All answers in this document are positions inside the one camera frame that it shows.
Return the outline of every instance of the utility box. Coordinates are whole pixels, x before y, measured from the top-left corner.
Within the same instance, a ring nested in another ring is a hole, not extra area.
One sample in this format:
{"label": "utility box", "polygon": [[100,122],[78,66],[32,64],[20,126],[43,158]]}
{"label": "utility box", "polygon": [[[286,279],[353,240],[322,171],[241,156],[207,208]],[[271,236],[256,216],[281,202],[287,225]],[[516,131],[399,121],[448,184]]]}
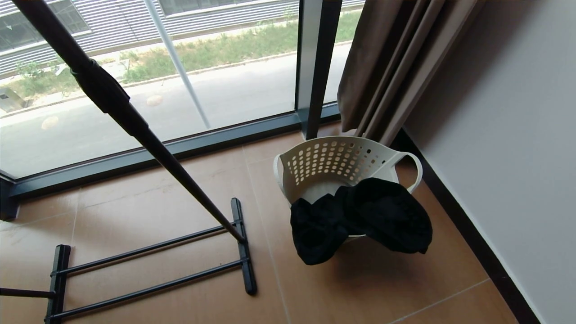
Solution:
{"label": "utility box", "polygon": [[24,108],[24,100],[10,88],[0,88],[0,109],[5,112]]}

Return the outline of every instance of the white wall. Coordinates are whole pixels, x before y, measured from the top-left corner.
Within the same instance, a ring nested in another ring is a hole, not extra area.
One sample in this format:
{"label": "white wall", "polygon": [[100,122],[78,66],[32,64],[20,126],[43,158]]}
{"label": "white wall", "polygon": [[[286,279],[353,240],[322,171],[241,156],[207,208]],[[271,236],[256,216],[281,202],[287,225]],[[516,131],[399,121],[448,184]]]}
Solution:
{"label": "white wall", "polygon": [[542,323],[576,323],[576,1],[488,1],[405,129]]}

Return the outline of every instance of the black metal clothes rack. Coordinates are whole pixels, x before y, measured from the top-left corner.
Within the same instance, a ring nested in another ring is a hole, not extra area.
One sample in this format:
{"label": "black metal clothes rack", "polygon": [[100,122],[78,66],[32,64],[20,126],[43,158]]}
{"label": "black metal clothes rack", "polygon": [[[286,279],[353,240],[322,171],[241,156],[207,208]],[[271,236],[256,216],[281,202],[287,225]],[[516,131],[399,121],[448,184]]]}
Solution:
{"label": "black metal clothes rack", "polygon": [[[196,182],[190,177],[182,165],[174,158],[162,142],[148,128],[146,121],[140,116],[136,109],[130,104],[130,97],[118,82],[102,69],[96,61],[90,59],[82,51],[74,38],[66,31],[64,26],[52,13],[44,1],[30,0],[12,0],[20,9],[22,14],[46,39],[46,42],[60,55],[66,64],[70,67],[78,84],[86,95],[98,106],[102,112],[110,115],[129,135],[133,136],[142,144],[144,148],[154,156],[174,178],[176,178],[188,192],[196,198],[210,214],[221,224],[214,227],[192,233],[179,238],[157,243],[151,246],[142,247],[134,251],[129,251],[119,255],[114,255],[102,260],[89,262],[83,265],[68,267],[70,257],[70,246],[56,246],[54,255],[54,265],[52,268],[51,283],[49,291],[30,291],[23,289],[0,288],[2,296],[19,296],[47,298],[48,308],[44,322],[46,324],[60,324],[62,319],[98,310],[104,307],[110,307],[118,303],[124,303],[139,297],[162,291],[168,288],[197,280],[203,277],[227,271],[232,268],[240,267],[244,278],[246,293],[255,295],[257,291],[256,279],[252,269],[250,259],[250,249],[244,227],[242,208],[237,198],[232,198],[232,215],[233,222],[230,223],[226,217],[218,210],[209,197],[202,191]],[[63,310],[64,297],[66,292],[67,276],[86,272],[92,268],[102,268],[119,262],[127,261],[135,257],[141,257],[144,254],[150,254],[155,250],[166,249],[170,246],[176,246],[192,239],[200,239],[205,236],[213,235],[223,230],[228,231],[238,241],[238,252],[240,259],[223,264],[216,268],[208,269],[199,273],[176,279],[164,284],[156,285],[150,288],[142,289],[116,298],[108,299],[102,302],[78,307],[72,310]]]}

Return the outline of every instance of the white pole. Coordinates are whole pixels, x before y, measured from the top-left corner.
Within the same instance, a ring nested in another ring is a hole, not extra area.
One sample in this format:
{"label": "white pole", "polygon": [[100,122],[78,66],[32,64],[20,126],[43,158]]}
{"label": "white pole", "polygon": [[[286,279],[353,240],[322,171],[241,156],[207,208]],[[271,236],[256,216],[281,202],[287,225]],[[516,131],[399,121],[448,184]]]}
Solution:
{"label": "white pole", "polygon": [[176,49],[174,48],[174,44],[172,44],[172,39],[170,39],[170,36],[166,32],[166,28],[164,28],[164,24],[162,23],[162,19],[160,19],[160,15],[158,14],[158,11],[156,11],[156,7],[154,6],[153,0],[144,0],[144,3],[146,4],[146,8],[148,9],[148,12],[150,13],[150,16],[152,17],[152,21],[154,21],[154,25],[156,26],[156,30],[158,30],[158,33],[160,34],[160,38],[162,38],[162,41],[164,42],[164,45],[166,46],[166,49],[168,50],[168,54],[170,54],[170,58],[172,59],[172,62],[174,63],[174,66],[176,67],[176,70],[178,71],[180,78],[184,82],[184,86],[186,86],[186,90],[188,90],[188,93],[192,97],[192,101],[194,101],[194,104],[196,105],[196,109],[198,110],[198,114],[202,118],[202,121],[204,121],[204,126],[206,126],[206,128],[209,129],[210,124],[208,123],[208,118],[206,118],[206,115],[204,114],[204,111],[202,110],[202,106],[200,106],[200,100],[198,100],[198,97],[196,96],[196,93],[194,92],[194,89],[192,88],[192,83],[190,83],[190,79],[188,78],[188,75],[186,74],[186,70],[184,70],[184,66],[182,65],[182,62],[180,61],[180,58],[178,57],[178,53],[176,53]]}

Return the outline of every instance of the corrugated metal wall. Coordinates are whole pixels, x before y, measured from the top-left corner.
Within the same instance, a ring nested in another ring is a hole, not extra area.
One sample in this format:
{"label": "corrugated metal wall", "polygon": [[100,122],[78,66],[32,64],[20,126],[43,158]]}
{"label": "corrugated metal wall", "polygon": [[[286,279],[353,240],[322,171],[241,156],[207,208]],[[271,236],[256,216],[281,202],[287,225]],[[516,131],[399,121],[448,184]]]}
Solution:
{"label": "corrugated metal wall", "polygon": [[[91,33],[87,35],[76,37],[76,41],[86,52],[136,45],[154,39],[160,41],[158,32],[142,0],[74,0],[73,3],[91,30]],[[254,3],[172,18],[165,17],[158,0],[154,0],[154,3],[170,35],[208,31],[214,28],[282,18],[287,13],[294,17],[298,16],[298,0]],[[343,6],[362,3],[364,0],[344,0]],[[0,14],[14,10],[16,7],[12,1],[0,1]],[[18,61],[46,63],[55,58],[54,51],[47,44],[0,55],[0,75],[15,71]]]}

